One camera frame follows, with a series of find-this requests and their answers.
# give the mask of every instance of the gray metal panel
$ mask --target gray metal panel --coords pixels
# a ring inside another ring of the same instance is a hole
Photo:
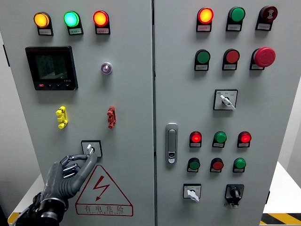
[[[63,16],[69,10],[79,13],[84,35],[68,35]],[[97,10],[109,14],[111,35],[95,35]],[[53,37],[37,34],[33,16],[41,11],[51,16]],[[133,217],[76,215],[77,195],[62,225],[154,225],[151,1],[5,0],[0,28],[43,178],[53,162],[81,153],[81,140],[100,139],[99,163],[134,206]],[[35,91],[25,47],[64,45],[72,46],[79,89]],[[113,65],[110,75],[101,74],[104,62]],[[55,115],[61,105],[69,119],[63,130]],[[107,122],[111,105],[113,130]]]
[[[278,8],[270,32],[255,31],[260,9]],[[225,32],[228,11],[246,10],[241,32]],[[196,17],[203,7],[214,11],[211,33],[196,34]],[[298,0],[155,1],[156,127],[158,225],[258,225],[285,134],[300,79],[301,2]],[[264,71],[249,71],[252,52],[270,46],[277,54]],[[240,52],[238,69],[222,71],[229,48]],[[210,52],[208,72],[193,71],[199,49]],[[238,89],[236,111],[213,111],[215,89]],[[178,161],[165,161],[165,126],[177,123]],[[201,149],[189,148],[189,135],[202,133]],[[251,147],[237,149],[238,134],[252,135]],[[225,148],[212,148],[215,132],[227,134]],[[197,157],[198,173],[186,172],[189,158]],[[210,173],[213,158],[222,158],[221,173]],[[245,173],[232,173],[243,157]],[[184,200],[184,183],[201,183],[200,203]],[[244,184],[238,209],[230,209],[224,195],[227,184]]]

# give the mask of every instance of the yellow black hazard tape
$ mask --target yellow black hazard tape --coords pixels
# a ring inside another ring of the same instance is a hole
[[[301,213],[264,213],[260,225],[301,225]]]

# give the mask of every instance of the yellow indicator light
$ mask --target yellow indicator light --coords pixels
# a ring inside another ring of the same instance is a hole
[[[33,17],[34,23],[39,27],[39,28],[45,28],[49,25],[49,15],[44,12],[36,13]]]
[[[213,11],[210,8],[202,8],[198,13],[198,20],[203,24],[208,24],[213,19]]]

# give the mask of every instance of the red warning triangle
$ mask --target red warning triangle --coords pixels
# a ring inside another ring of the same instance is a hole
[[[79,215],[134,215],[133,205],[101,165],[95,166],[75,208]]]

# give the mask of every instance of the red terminal connector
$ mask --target red terminal connector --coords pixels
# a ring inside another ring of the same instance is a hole
[[[109,129],[112,129],[116,125],[116,114],[115,114],[115,108],[111,106],[107,112],[107,115],[109,116],[108,118],[108,123],[109,123]]]

